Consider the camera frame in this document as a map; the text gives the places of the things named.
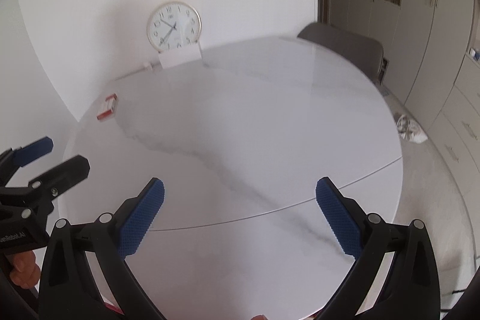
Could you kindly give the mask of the person left hand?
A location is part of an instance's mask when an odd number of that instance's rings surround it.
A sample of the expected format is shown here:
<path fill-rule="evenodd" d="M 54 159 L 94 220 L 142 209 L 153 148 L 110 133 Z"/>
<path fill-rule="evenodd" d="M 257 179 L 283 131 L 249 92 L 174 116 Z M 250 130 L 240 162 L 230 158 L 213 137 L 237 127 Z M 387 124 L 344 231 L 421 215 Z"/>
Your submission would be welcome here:
<path fill-rule="evenodd" d="M 24 289 L 34 288 L 41 278 L 41 269 L 36 262 L 35 253 L 27 251 L 12 255 L 10 258 L 13 265 L 10 279 L 13 284 Z"/>

